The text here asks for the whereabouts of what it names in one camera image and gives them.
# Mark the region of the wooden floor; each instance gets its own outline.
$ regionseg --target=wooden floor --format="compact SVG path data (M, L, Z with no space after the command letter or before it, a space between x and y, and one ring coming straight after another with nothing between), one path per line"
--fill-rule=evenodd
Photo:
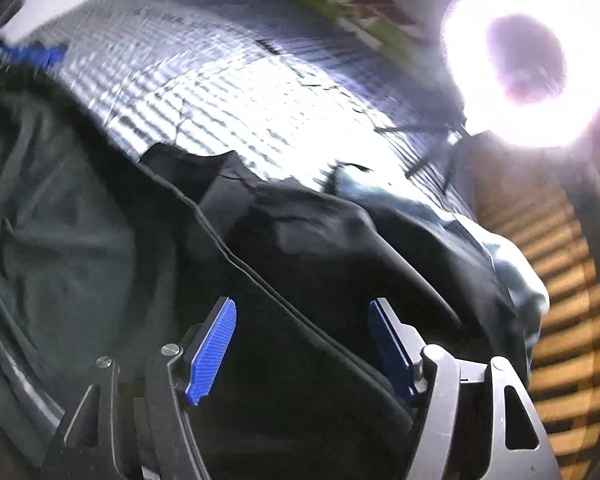
M529 391L562 478L580 480L600 436L600 286L573 207L544 162L531 152L482 153L478 221L512 240L549 291Z

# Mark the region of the black fabric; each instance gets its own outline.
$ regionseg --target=black fabric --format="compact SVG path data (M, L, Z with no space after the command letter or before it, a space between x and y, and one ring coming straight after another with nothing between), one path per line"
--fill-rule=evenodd
M212 191L202 197L203 210L228 233L230 249L366 361L379 366L366 307L386 297L427 342L479 362L504 355L526 383L523 331L509 293L488 257L465 237L394 209L365 210L295 181L262 182L235 153L200 157L156 144L141 160L197 196L203 175ZM214 198L223 204L219 216ZM227 216L236 219L233 227Z
M237 329L191 410L212 477L400 476L411 417L387 380L228 252L193 202L109 146L70 96L22 85L0 80L0 425L29 460L42 460L53 400L75 400L98 356L136 378L228 295Z

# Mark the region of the gray cloth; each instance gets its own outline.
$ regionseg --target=gray cloth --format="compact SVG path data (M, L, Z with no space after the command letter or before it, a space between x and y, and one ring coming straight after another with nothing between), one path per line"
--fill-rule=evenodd
M464 215L444 211L404 178L388 182L370 170L341 166L334 174L336 195L362 207L385 206L412 218L439 225L469 240L491 259L522 323L527 362L540 336L540 320L549 311L546 287L524 254L506 238L491 233Z

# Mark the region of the glowing light ring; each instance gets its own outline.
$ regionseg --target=glowing light ring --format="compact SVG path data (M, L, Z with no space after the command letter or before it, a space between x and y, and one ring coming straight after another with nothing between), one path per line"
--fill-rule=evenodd
M527 105L506 98L487 53L486 35L494 20L512 14L538 20L560 41L566 72L559 96ZM443 21L442 42L467 118L509 142L567 144L600 106L600 24L577 0L455 0Z

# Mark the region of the blue object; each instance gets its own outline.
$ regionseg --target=blue object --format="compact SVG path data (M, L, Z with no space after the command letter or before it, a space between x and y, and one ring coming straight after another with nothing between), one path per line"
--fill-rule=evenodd
M388 316L386 309L393 315ZM418 391L413 377L413 365L401 341L401 323L398 317L386 301L384 305L380 305L378 300L374 300L369 305L368 325L380 354L384 374L394 387L395 394L405 402L411 402L418 395Z
M237 317L235 303L229 298L222 298L209 317L201 329L204 330L210 321L202 343L191 359L190 379L185 389L187 399L193 406L197 406L200 399L211 391L224 353L234 334Z
M0 54L12 63L29 63L36 68L51 68L66 56L65 45L45 47L40 43L31 43L22 48L17 46L0 47Z

